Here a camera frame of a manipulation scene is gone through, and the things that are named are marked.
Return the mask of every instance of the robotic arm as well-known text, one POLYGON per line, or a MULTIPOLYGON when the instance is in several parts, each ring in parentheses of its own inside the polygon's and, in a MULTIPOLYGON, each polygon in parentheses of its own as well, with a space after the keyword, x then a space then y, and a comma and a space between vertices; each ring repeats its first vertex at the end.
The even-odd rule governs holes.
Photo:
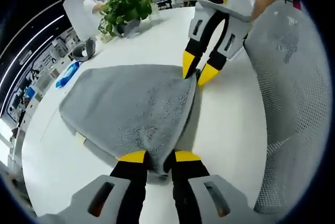
POLYGON ((231 60, 242 49, 243 41, 250 30, 249 20, 255 0, 197 1, 195 16, 188 32, 190 40, 183 55, 185 79, 195 71, 214 30, 225 20, 219 41, 210 53, 199 77, 198 84, 203 85, 220 73, 227 59, 231 60))
MULTIPOLYGON (((145 151, 123 156, 110 174, 101 175, 72 196, 57 215, 39 217, 42 224, 138 224, 146 198, 150 157, 145 151)), ((268 219, 248 207, 247 198, 218 175, 209 175, 200 157, 173 151, 173 198, 180 224, 265 224, 268 219)))

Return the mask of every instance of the small white object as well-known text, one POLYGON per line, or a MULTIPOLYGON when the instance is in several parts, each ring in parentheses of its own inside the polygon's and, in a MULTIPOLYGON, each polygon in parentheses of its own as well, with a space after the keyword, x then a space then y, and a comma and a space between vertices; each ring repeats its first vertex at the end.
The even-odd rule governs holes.
POLYGON ((159 9, 156 3, 151 4, 152 13, 149 15, 150 21, 158 21, 161 19, 159 15, 159 9))
POLYGON ((76 133, 75 133, 75 138, 76 138, 76 140, 78 140, 78 142, 79 142, 80 144, 84 144, 84 142, 85 142, 85 140, 86 140, 86 137, 83 136, 83 135, 81 135, 79 132, 76 132, 76 133))

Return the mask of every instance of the green plant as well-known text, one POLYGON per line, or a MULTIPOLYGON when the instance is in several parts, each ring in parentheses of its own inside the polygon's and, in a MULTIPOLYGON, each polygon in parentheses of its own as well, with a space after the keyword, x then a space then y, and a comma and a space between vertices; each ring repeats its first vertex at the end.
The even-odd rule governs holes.
POLYGON ((99 31, 115 36, 114 28, 125 25, 131 20, 144 20, 151 13, 151 0, 109 0, 100 10, 103 15, 99 24, 99 31))

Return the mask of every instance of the desk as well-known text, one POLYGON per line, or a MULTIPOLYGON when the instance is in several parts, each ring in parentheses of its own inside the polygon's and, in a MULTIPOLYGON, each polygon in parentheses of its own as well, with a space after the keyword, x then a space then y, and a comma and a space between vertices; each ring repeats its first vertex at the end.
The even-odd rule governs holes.
MULTIPOLYGON (((97 56, 81 65, 62 89, 53 84, 30 122, 22 149, 23 171, 38 216, 67 207, 71 196, 112 167, 84 148, 68 131, 58 105, 79 75, 91 68, 124 64, 181 65, 194 8, 161 12, 163 22, 130 39, 113 39, 97 56)), ((219 38, 223 25, 215 32, 219 38)), ((210 49, 216 40, 210 42, 210 49)), ((206 62, 209 52, 201 64, 206 62)), ((261 92, 243 51, 222 73, 202 88, 202 105, 193 152, 211 174, 219 174, 241 190, 253 207, 261 189, 266 161, 266 121, 261 92)), ((172 183, 147 185, 141 223, 178 223, 172 183)))

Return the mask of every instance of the ceiling light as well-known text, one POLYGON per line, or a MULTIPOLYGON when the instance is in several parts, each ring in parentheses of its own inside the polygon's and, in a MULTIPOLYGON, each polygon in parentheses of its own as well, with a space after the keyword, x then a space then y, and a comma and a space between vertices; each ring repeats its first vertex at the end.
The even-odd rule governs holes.
POLYGON ((6 76, 9 73, 9 70, 12 68, 13 64, 16 62, 16 60, 18 59, 18 57, 20 56, 20 54, 28 47, 28 45, 30 45, 30 43, 39 35, 41 34, 44 30, 46 30, 49 26, 51 26, 52 24, 54 24, 56 21, 58 21, 59 19, 61 19, 64 15, 61 15, 60 17, 56 18, 54 21, 52 21, 51 23, 49 23, 48 25, 46 25, 44 28, 42 28, 36 35, 34 35, 27 43, 26 45, 23 46, 23 48, 19 51, 19 53, 17 53, 17 55, 14 57, 14 59, 12 60, 12 62, 10 63, 9 67, 7 68, 1 82, 0 82, 0 89, 1 86, 3 85, 6 76))
POLYGON ((8 99, 8 96, 10 95, 10 90, 13 88, 16 80, 20 77, 21 75, 21 72, 24 70, 24 68, 26 67, 27 63, 29 63, 29 61, 32 59, 32 57, 48 42, 50 41, 50 39, 53 38, 53 36, 49 37, 44 43, 41 44, 40 47, 37 48, 37 50, 35 50, 35 52, 33 54, 31 54, 31 56, 27 59, 27 61, 24 63, 24 65, 22 66, 22 68, 20 69, 20 71, 17 73, 16 77, 14 78, 13 82, 12 82, 12 85, 10 86, 7 94, 6 94, 6 97, 5 97, 5 100, 4 100, 4 103, 2 104, 2 108, 1 108, 1 112, 0 112, 0 115, 2 115, 2 112, 5 108, 5 104, 6 104, 6 101, 8 99))
POLYGON ((16 32, 16 34, 12 37, 12 39, 9 41, 9 43, 7 44, 7 46, 4 48, 4 50, 1 52, 0 54, 0 59, 3 56, 3 54, 5 54, 7 48, 10 46, 10 44, 14 41, 14 39, 28 26, 29 23, 31 23, 31 21, 33 21, 36 17, 38 17, 39 15, 41 15, 43 12, 47 11, 49 8, 52 8, 53 6, 55 6, 58 3, 61 3, 62 0, 58 0, 57 2, 51 4, 50 6, 46 7, 45 9, 43 9, 41 12, 39 12, 37 15, 35 15, 32 19, 30 19, 29 21, 27 21, 26 24, 24 24, 18 32, 16 32))

